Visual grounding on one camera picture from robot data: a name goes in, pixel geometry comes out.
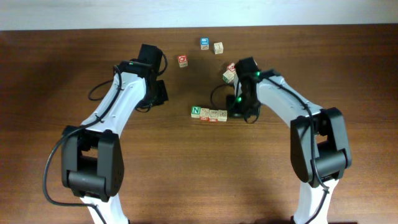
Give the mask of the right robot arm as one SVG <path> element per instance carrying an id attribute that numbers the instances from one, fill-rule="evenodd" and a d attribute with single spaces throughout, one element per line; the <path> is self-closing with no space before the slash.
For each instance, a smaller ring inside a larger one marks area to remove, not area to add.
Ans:
<path id="1" fill-rule="evenodd" d="M 239 60 L 234 70 L 234 94 L 227 97 L 232 117 L 258 119 L 265 105 L 290 129 L 290 162 L 300 180 L 291 223 L 327 223 L 332 193 L 352 165 L 342 112 L 307 100 L 277 71 L 261 70 L 252 57 Z"/>

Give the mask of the red sided picture block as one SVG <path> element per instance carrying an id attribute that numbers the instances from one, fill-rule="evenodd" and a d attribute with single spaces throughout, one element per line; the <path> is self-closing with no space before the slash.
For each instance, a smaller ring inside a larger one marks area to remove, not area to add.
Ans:
<path id="1" fill-rule="evenodd" d="M 209 122 L 217 122 L 218 121 L 218 110 L 209 110 Z"/>

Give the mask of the plain butterfly wooden block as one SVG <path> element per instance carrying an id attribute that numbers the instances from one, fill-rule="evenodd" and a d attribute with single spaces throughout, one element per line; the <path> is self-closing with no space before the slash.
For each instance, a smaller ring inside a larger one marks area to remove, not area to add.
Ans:
<path id="1" fill-rule="evenodd" d="M 218 121 L 226 122 L 228 119 L 228 111 L 227 110 L 218 110 Z"/>

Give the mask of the plain picture wooden block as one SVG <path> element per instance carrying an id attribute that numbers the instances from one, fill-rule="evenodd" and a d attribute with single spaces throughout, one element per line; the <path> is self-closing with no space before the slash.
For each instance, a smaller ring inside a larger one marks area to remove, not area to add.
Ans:
<path id="1" fill-rule="evenodd" d="M 204 121 L 208 121 L 209 113 L 210 113 L 210 109 L 209 108 L 201 108 L 201 110 L 200 110 L 200 119 L 204 120 Z"/>

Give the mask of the green N wooden block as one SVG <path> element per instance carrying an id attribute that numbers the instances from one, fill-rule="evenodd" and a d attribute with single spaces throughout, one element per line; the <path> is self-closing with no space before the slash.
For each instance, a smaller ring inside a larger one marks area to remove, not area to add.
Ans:
<path id="1" fill-rule="evenodd" d="M 192 108 L 191 108 L 191 117 L 192 118 L 199 118 L 200 117 L 200 112 L 201 112 L 201 107 L 200 106 L 192 106 Z"/>

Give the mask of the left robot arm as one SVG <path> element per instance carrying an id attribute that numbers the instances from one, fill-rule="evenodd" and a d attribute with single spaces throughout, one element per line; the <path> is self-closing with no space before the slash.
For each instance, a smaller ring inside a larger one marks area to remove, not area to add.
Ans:
<path id="1" fill-rule="evenodd" d="M 134 111 L 148 112 L 168 100 L 165 54 L 141 45 L 137 59 L 113 67 L 114 77 L 97 109 L 79 127 L 67 126 L 62 143 L 62 184 L 89 208 L 95 223 L 129 223 L 118 192 L 124 178 L 120 137 Z"/>

